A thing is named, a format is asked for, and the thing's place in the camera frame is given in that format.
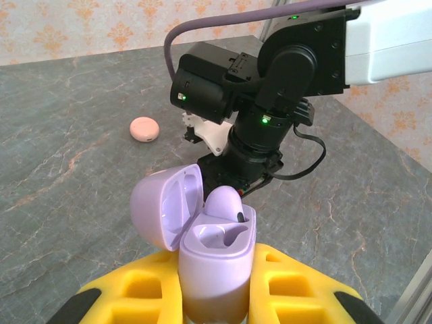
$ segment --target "gray marble table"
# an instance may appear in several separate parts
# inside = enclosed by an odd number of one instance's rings
[[[253,37],[215,42],[256,55]],[[178,45],[178,57],[190,45]],[[44,323],[84,284],[156,251],[131,224],[145,175],[208,150],[182,139],[161,48],[0,67],[0,322]],[[313,99],[328,156],[245,198],[258,242],[357,289],[383,318],[432,248],[432,176],[331,97]],[[160,137],[129,134],[142,115]],[[285,173],[321,152],[290,134]]]

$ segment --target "wall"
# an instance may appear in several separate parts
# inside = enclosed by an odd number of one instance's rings
[[[336,98],[432,171],[432,74],[352,87]]]
[[[270,7],[273,0],[0,0],[0,65],[163,44],[175,25]],[[259,36],[262,22],[215,27],[176,42]]]

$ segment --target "black cable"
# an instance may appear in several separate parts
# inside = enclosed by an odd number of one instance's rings
[[[294,125],[294,133],[295,133],[295,135],[297,135],[300,138],[303,138],[305,140],[312,140],[312,141],[320,144],[323,147],[323,153],[321,154],[319,159],[317,159],[317,161],[315,163],[313,163],[308,169],[301,171],[297,174],[280,175],[280,174],[273,173],[271,171],[267,171],[267,173],[275,179],[282,180],[282,181],[291,181],[291,180],[297,180],[297,179],[303,178],[304,176],[307,176],[310,172],[315,170],[317,168],[317,166],[324,160],[325,155],[327,154],[327,149],[325,148],[325,143],[320,138],[318,138],[316,136],[306,135],[306,134],[300,133],[297,130],[297,126],[295,126],[295,125]]]

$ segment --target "robotic arm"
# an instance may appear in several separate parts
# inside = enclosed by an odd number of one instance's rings
[[[430,1],[374,0],[287,17],[258,57],[193,46],[180,59],[170,99],[187,111],[185,138],[204,140],[212,151],[198,160],[205,196],[221,185],[246,196],[273,178],[311,172],[325,145],[296,130],[313,124],[315,110],[305,97],[432,71],[431,20]],[[231,125],[225,120],[233,112]],[[280,176],[279,146],[291,128],[324,151],[308,170]]]

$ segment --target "yellow foam tray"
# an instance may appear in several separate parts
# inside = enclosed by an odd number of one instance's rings
[[[162,251],[85,285],[102,291],[80,324],[185,324],[178,253]],[[334,296],[358,293],[344,284],[257,244],[250,278],[249,324],[355,324]]]

